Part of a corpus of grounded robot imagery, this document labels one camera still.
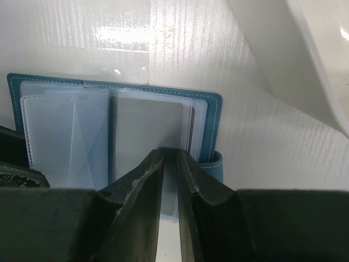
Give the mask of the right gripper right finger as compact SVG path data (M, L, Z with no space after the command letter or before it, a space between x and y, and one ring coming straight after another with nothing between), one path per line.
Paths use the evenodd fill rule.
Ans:
M348 193L233 190L180 152L183 261L348 261Z

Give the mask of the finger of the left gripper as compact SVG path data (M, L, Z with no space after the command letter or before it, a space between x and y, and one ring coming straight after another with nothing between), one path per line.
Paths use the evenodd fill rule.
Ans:
M29 168L25 137L4 126L1 126L1 187L50 187L41 172Z

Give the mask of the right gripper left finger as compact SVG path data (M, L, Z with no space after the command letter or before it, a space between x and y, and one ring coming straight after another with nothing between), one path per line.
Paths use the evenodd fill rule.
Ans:
M163 177L158 150L98 191L1 165L1 261L155 261Z

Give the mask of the blue leather card holder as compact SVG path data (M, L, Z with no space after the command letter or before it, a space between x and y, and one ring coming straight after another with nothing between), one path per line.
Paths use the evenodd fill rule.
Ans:
M23 81L34 81L42 83L72 84L74 86L97 86L106 88L131 88L133 90L150 91L158 94L171 94L184 96L191 99L202 99L207 102L207 113L203 132L203 141L199 157L199 165L218 181L224 181L222 154L215 150L219 130L219 121L222 108L222 96L207 91L188 90L180 88L150 86L140 84L129 84L120 82L89 81L79 79L53 78L47 76L26 75L9 73L7 75L11 103L13 106L16 131L24 134L22 112L20 108L20 85Z

